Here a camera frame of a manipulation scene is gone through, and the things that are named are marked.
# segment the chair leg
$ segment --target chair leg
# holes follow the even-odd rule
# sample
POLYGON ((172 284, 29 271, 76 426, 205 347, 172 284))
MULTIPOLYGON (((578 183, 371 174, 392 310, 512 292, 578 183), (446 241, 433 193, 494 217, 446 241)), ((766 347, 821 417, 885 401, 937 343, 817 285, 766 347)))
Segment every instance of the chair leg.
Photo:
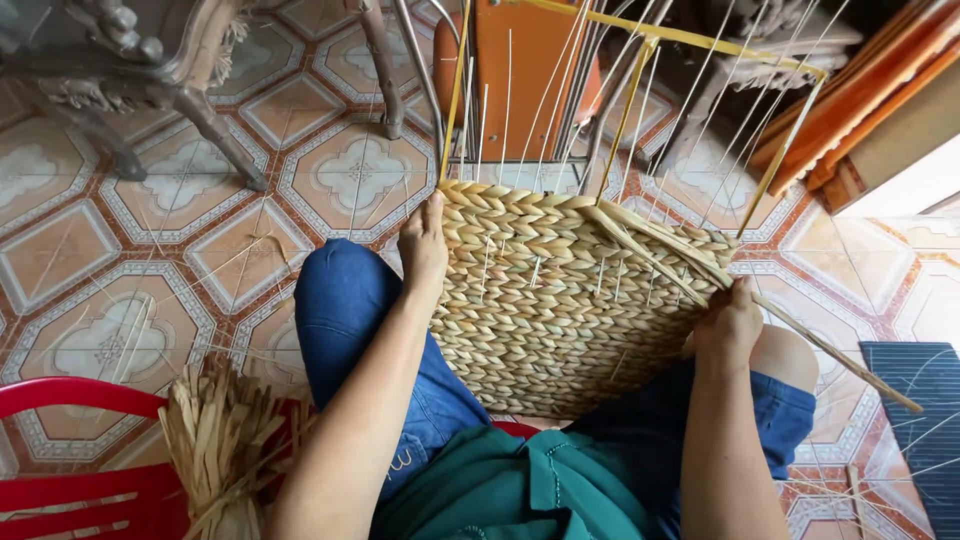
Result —
POLYGON ((77 109, 49 101, 43 104, 43 108, 48 114, 76 126, 84 135, 96 140, 110 152, 113 156, 113 169, 120 178, 132 182, 147 180, 147 171, 140 164, 140 158, 97 111, 77 109))
POLYGON ((267 179, 256 168, 256 165, 247 158, 243 147, 230 134, 227 122, 217 116, 210 104, 206 102, 206 96, 201 90, 190 87, 183 87, 178 90, 174 99, 174 109, 189 118, 197 126, 200 135, 203 135, 206 140, 212 142, 224 153, 227 160, 240 171, 241 176, 247 181, 249 189, 254 191, 267 189, 267 179))
POLYGON ((392 54, 390 42, 387 40, 387 30, 383 25, 383 15, 380 13, 380 2, 379 0, 348 0, 348 6, 357 14, 373 57, 373 66, 376 68, 376 77, 380 81, 380 90, 383 92, 383 101, 386 106, 382 123, 386 126, 387 138, 398 139, 403 126, 403 100, 400 98, 400 88, 396 84, 394 69, 390 65, 392 54))

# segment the tiled floor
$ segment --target tiled floor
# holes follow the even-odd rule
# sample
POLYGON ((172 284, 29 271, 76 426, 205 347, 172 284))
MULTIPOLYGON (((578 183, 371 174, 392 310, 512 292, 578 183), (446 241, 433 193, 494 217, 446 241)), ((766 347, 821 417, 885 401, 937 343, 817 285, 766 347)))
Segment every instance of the tiled floor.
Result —
MULTIPOLYGON (((129 184, 83 136, 15 99, 0 102, 3 383, 76 375, 156 392, 204 355, 281 391, 304 383, 289 300, 303 259, 326 238, 349 237, 398 268, 397 228, 437 166, 396 22, 393 62, 410 108, 403 137, 389 141, 368 123, 383 105, 360 27, 337 2, 321 4, 258 16, 230 80, 210 94, 268 174, 265 193, 242 189, 175 113, 109 119, 150 172, 129 184)), ((420 2, 414 15, 430 61, 436 12, 420 2)), ((687 153, 660 182, 624 174, 621 151, 604 196, 622 189, 622 204, 643 215, 695 226, 706 216, 706 227, 735 229, 756 184, 732 159, 716 164, 724 149, 709 134, 687 153)), ((560 190, 578 179, 554 168, 539 180, 534 169, 503 173, 510 185, 560 178, 560 190)), ((600 184, 589 179, 588 192, 600 184)), ((851 356, 863 339, 960 346, 960 219, 832 220, 795 187, 764 197, 745 240, 731 270, 756 275, 772 302, 851 356)), ((816 426, 781 484, 794 537, 930 537, 876 392, 819 357, 816 426), (848 464, 862 479, 862 535, 848 464)), ((163 459, 163 444, 156 424, 48 407, 3 422, 0 476, 131 467, 163 459)))

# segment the woven basket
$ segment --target woven basket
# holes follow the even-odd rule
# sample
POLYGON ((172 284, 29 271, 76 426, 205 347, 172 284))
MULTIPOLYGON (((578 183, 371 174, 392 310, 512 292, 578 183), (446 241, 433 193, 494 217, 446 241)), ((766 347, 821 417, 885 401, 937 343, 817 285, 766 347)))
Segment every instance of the woven basket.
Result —
POLYGON ((594 197, 438 189, 450 261, 431 331, 490 412, 572 419, 648 381, 717 288, 703 268, 723 272, 736 251, 594 197))

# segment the person's right hand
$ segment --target person's right hand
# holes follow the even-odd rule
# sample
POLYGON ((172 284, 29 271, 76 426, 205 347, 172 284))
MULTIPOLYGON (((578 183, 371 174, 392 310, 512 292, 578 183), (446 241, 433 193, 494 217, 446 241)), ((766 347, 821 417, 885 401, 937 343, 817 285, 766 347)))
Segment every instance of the person's right hand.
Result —
POLYGON ((422 297, 431 311, 444 291, 447 253, 443 215, 444 202, 434 191, 411 212, 396 243, 403 263, 404 292, 422 297))
POLYGON ((698 373, 706 369, 728 377, 750 369, 750 353, 763 330, 763 314, 754 304, 751 282, 737 278, 730 290, 718 290, 710 297, 707 315, 693 330, 698 373))

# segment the blue mat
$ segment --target blue mat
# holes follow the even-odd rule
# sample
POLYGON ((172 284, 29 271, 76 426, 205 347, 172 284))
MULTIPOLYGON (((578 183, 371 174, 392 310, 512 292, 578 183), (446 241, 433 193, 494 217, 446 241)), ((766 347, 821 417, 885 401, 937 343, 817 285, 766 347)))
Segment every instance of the blue mat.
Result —
POLYGON ((937 538, 960 538, 960 359, 957 353, 949 343, 864 341, 860 343, 860 350, 871 371, 923 406, 924 412, 913 413, 903 405, 883 399, 900 448, 910 447, 904 457, 910 472, 916 475, 913 481, 933 531, 937 538), (957 461, 924 472, 952 459, 957 461))

